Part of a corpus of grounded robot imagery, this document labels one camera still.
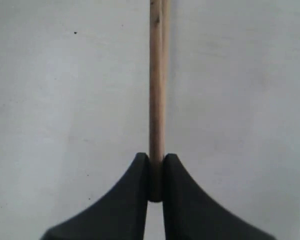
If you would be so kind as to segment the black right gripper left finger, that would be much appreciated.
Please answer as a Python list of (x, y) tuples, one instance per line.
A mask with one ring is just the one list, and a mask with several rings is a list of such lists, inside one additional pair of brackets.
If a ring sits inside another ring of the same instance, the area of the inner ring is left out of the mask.
[(135, 155), (120, 180), (93, 205), (48, 229), (43, 240), (142, 240), (148, 207), (149, 158)]

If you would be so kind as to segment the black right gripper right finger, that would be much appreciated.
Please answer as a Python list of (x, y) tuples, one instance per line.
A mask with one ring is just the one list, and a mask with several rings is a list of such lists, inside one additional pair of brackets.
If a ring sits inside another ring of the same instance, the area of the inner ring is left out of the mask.
[(176, 154), (163, 160), (163, 216), (167, 240), (273, 240), (213, 200)]

